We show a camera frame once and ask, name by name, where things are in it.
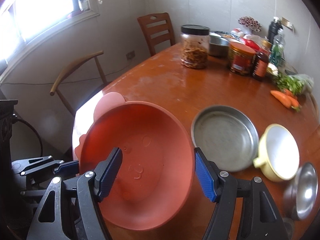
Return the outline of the round metal pan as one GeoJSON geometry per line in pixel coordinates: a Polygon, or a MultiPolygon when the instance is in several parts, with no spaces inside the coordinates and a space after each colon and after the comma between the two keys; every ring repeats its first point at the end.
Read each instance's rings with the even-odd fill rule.
{"type": "Polygon", "coordinates": [[[191,138],[219,169],[239,172],[253,164],[259,136],[253,122],[241,111],[212,105],[200,111],[191,124],[191,138]]]}

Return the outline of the yellow bowl with handle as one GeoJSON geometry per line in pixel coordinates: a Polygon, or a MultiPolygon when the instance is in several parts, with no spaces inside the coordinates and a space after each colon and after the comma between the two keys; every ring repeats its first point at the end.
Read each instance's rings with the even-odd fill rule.
{"type": "Polygon", "coordinates": [[[290,131],[279,124],[267,126],[259,140],[253,166],[274,182],[291,180],[299,168],[299,149],[290,131]]]}

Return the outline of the deep stainless steel bowl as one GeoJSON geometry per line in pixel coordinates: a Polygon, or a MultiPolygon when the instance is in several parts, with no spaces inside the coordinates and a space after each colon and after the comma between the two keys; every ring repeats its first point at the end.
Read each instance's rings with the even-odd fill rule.
{"type": "Polygon", "coordinates": [[[301,166],[283,195],[285,215],[292,220],[306,219],[315,206],[318,176],[312,163],[301,166]]]}

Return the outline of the front orange carrot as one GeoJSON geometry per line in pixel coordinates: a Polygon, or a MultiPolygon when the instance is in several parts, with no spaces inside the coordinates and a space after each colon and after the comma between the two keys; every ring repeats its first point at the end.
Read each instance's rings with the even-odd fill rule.
{"type": "Polygon", "coordinates": [[[292,102],[291,102],[290,98],[287,95],[285,95],[284,93],[277,91],[277,90],[271,90],[270,93],[286,108],[292,107],[292,102]]]}

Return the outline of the rear orange carrot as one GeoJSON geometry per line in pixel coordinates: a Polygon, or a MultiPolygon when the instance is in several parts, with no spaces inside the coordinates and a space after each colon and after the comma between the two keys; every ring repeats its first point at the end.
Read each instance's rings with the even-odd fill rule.
{"type": "Polygon", "coordinates": [[[297,100],[297,97],[288,89],[283,89],[283,93],[290,99],[291,101],[291,108],[294,109],[295,111],[299,112],[300,111],[300,104],[297,100]]]}

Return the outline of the brown sauce bottle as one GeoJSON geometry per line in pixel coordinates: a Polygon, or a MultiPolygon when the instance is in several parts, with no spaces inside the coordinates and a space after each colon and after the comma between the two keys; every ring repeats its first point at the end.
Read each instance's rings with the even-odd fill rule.
{"type": "Polygon", "coordinates": [[[269,64],[269,54],[269,46],[262,46],[257,52],[252,73],[252,76],[256,80],[262,81],[264,79],[269,64]]]}

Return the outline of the red lidded tin jar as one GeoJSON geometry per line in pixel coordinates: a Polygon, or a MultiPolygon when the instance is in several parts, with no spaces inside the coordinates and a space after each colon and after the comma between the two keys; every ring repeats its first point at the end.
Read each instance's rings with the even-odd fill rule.
{"type": "Polygon", "coordinates": [[[249,46],[239,42],[229,42],[229,69],[236,74],[249,75],[253,67],[255,55],[255,50],[249,46]]]}

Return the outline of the metal bowl behind jars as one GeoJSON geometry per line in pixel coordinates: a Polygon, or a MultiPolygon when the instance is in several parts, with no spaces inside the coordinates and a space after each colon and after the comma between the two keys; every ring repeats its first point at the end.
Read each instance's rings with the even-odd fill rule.
{"type": "Polygon", "coordinates": [[[208,55],[218,58],[227,57],[229,41],[216,35],[210,35],[208,55]]]}

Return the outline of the clear bottle with green contents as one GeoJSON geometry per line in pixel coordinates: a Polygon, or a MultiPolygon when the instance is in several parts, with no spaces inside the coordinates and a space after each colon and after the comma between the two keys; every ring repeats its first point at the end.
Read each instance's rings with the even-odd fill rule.
{"type": "Polygon", "coordinates": [[[273,39],[273,46],[269,55],[269,63],[280,66],[285,47],[285,34],[283,29],[279,29],[277,35],[273,39]]]}

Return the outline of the red snack package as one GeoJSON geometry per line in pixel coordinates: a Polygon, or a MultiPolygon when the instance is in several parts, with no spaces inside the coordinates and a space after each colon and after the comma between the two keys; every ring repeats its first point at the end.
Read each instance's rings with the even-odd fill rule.
{"type": "Polygon", "coordinates": [[[240,38],[240,41],[241,41],[244,45],[246,45],[246,46],[252,48],[253,50],[255,50],[255,52],[257,52],[257,51],[260,50],[259,44],[257,44],[256,42],[254,42],[254,41],[252,41],[252,40],[249,40],[249,39],[246,39],[246,38],[244,38],[244,37],[241,37],[241,38],[240,38]]]}

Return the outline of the plastic jar with black lid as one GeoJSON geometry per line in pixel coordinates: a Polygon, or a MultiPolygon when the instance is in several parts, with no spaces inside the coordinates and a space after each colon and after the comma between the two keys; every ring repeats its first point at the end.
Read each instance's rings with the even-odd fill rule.
{"type": "Polygon", "coordinates": [[[204,69],[208,62],[210,29],[203,25],[181,26],[181,64],[191,69],[204,69]]]}

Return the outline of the window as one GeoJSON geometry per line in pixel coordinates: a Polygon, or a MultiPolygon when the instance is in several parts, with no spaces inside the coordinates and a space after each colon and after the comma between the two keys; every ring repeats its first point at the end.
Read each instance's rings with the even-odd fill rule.
{"type": "Polygon", "coordinates": [[[87,19],[102,0],[1,0],[1,60],[87,19]]]}

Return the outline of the brown wooden slat chair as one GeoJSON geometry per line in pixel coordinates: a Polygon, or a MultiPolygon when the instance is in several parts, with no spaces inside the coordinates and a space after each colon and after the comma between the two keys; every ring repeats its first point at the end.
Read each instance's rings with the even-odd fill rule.
{"type": "Polygon", "coordinates": [[[172,22],[167,12],[148,14],[137,18],[138,24],[148,45],[150,56],[156,54],[155,46],[163,42],[175,45],[175,35],[172,22]]]}

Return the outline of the low wall outlet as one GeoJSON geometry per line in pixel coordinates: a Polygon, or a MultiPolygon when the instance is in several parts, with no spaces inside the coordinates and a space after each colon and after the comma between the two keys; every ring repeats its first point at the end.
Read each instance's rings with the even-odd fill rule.
{"type": "Polygon", "coordinates": [[[126,54],[126,59],[127,59],[128,61],[132,60],[134,57],[135,57],[135,51],[134,51],[134,50],[133,50],[133,51],[130,51],[130,52],[128,52],[128,53],[126,54]]]}

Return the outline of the wall power socket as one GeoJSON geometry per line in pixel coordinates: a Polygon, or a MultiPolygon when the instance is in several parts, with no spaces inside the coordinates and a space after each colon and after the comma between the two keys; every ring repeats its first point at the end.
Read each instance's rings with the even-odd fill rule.
{"type": "Polygon", "coordinates": [[[282,24],[282,26],[290,29],[292,32],[295,31],[293,24],[292,24],[289,20],[287,20],[286,18],[284,18],[284,17],[281,18],[281,24],[282,24]]]}

